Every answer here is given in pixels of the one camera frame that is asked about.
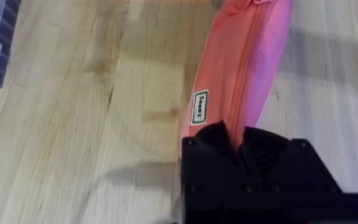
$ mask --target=wooden tabletop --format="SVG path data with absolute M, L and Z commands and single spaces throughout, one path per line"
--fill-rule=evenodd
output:
M 23 0 L 0 90 L 0 223 L 178 218 L 204 1 Z M 307 138 L 358 192 L 358 0 L 294 0 L 259 127 Z

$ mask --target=zipper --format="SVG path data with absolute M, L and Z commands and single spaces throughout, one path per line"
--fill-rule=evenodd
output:
M 233 89 L 233 97 L 231 99 L 231 109 L 229 110 L 229 124 L 228 130 L 231 130 L 232 143 L 238 148 L 242 139 L 242 132 L 244 132 L 244 121 L 246 110 L 244 108 L 244 102 L 247 96 L 250 79 L 252 78 L 252 60 L 255 46 L 257 45 L 257 39 L 259 33 L 263 28 L 263 21 L 265 19 L 265 13 L 270 8 L 271 4 L 261 4 L 270 2 L 271 0 L 254 0 L 253 2 L 256 8 L 255 15 L 252 19 L 250 31 L 247 35 L 246 44 L 242 53 L 242 58 L 239 64 L 239 69 L 236 74 L 236 83 Z

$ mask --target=label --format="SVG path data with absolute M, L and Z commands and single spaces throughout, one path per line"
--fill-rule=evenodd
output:
M 193 112 L 191 114 L 191 125 L 202 125 L 206 123 L 206 108 L 208 105 L 208 90 L 194 93 Z

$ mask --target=pink pencil case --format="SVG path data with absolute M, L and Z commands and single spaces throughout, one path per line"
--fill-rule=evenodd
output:
M 233 146 L 255 126 L 285 48 L 291 0 L 227 0 L 198 68 L 181 136 L 223 121 Z

